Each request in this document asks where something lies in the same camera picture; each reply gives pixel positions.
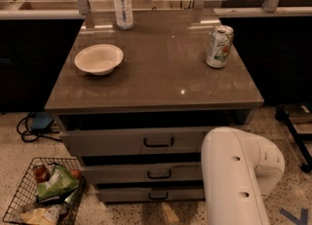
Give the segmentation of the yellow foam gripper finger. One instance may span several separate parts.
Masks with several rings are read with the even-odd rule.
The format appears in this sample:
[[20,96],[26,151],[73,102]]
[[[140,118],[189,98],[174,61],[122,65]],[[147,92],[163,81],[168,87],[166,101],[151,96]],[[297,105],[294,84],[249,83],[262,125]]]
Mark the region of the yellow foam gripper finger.
[[164,220],[166,225],[178,225],[179,218],[174,210],[167,203],[161,203]]

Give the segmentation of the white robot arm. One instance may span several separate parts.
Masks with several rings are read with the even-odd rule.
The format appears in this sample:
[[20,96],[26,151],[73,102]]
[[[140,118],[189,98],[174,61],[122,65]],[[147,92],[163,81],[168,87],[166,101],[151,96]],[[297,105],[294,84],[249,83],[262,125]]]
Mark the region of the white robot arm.
[[279,147],[264,136],[230,127],[210,130],[201,147],[208,225],[270,225],[264,200],[285,167]]

